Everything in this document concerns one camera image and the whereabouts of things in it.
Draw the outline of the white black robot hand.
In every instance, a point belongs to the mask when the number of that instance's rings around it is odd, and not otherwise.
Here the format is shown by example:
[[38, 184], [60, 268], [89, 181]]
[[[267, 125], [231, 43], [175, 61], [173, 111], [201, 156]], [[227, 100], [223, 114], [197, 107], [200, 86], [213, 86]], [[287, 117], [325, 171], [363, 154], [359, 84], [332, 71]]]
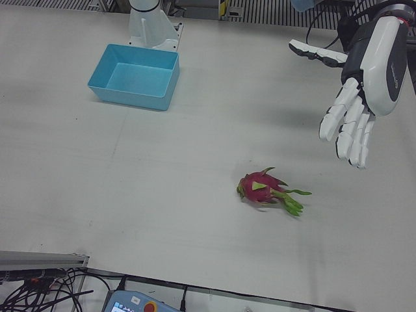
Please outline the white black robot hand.
[[353, 167], [366, 167], [374, 123], [398, 103], [408, 67], [407, 33], [404, 18], [382, 16], [359, 27], [348, 53], [289, 42], [297, 55], [343, 69], [342, 87], [323, 116], [318, 135], [327, 142], [335, 138], [337, 157]]

